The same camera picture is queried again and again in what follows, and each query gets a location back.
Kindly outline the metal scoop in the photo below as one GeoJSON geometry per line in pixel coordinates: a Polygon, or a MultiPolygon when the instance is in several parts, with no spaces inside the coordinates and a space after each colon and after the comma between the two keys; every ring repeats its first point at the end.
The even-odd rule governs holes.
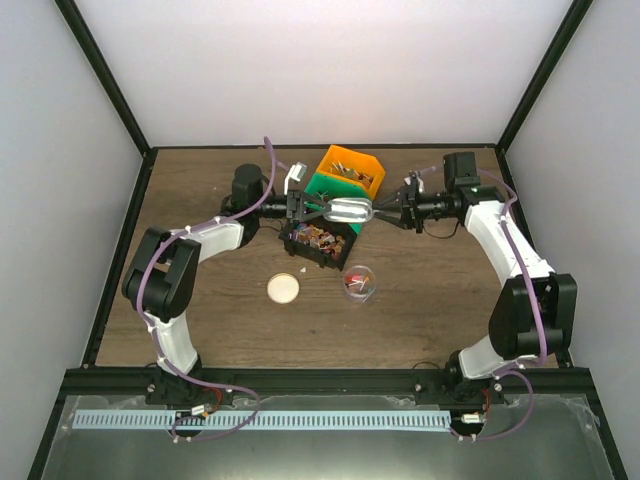
{"type": "Polygon", "coordinates": [[[338,197],[331,199],[322,216],[330,222],[364,224],[374,218],[375,210],[368,198],[338,197]]]}

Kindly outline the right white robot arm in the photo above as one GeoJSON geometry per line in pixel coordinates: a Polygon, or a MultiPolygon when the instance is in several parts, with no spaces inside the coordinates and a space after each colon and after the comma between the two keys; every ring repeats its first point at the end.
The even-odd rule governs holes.
{"type": "Polygon", "coordinates": [[[488,322],[488,333],[454,352],[443,369],[447,396],[458,403],[472,399],[480,386],[510,371],[542,367],[549,356],[571,343],[577,283],[556,272],[516,225],[511,207],[515,191],[497,181],[482,182],[472,152],[444,156],[444,188],[430,193],[424,171],[412,171],[393,193],[374,202],[376,218],[403,230],[423,233],[429,221],[456,219],[478,242],[494,268],[501,291],[488,322]]]}

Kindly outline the green candy bin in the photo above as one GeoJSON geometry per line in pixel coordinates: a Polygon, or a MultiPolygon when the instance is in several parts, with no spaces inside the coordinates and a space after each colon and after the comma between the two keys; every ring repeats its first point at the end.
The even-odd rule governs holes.
{"type": "Polygon", "coordinates": [[[334,178],[321,173],[313,174],[305,192],[325,202],[338,197],[369,199],[363,187],[343,181],[340,177],[334,178]]]}

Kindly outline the orange candy bin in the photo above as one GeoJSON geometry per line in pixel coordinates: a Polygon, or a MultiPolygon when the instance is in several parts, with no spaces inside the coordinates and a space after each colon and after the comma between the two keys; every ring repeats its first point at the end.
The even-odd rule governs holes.
{"type": "Polygon", "coordinates": [[[361,188],[371,200],[386,176],[385,168],[375,156],[338,145],[328,148],[316,172],[361,188]]]}

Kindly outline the black candy bin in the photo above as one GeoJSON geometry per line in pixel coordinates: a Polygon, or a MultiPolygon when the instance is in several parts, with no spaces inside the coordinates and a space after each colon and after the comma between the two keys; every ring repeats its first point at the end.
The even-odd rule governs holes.
{"type": "Polygon", "coordinates": [[[287,222],[278,238],[290,256],[310,260],[321,268],[342,271],[357,233],[349,224],[318,217],[307,222],[287,222]]]}

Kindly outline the clear plastic jar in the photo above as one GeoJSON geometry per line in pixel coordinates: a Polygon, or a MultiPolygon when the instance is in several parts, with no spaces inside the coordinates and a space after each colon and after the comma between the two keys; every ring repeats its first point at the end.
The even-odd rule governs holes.
{"type": "Polygon", "coordinates": [[[374,272],[364,265],[355,265],[347,269],[342,282],[346,297],[358,303],[365,303],[377,287],[374,272]]]}

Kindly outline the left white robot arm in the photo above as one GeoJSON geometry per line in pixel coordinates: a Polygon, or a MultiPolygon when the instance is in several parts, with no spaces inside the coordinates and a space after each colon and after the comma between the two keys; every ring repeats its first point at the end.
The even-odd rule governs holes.
{"type": "Polygon", "coordinates": [[[236,168],[228,203],[214,218],[178,230],[151,227],[144,233],[122,282],[122,294],[146,324],[156,350],[156,363],[171,374],[170,393],[181,403],[196,402],[205,389],[235,391],[210,383],[196,373],[199,356],[192,344],[186,309],[192,299],[199,265],[250,242],[263,218],[308,222],[331,211],[331,204],[291,189],[306,167],[294,164],[285,176],[285,193],[274,190],[276,169],[265,177],[255,164],[236,168]]]}

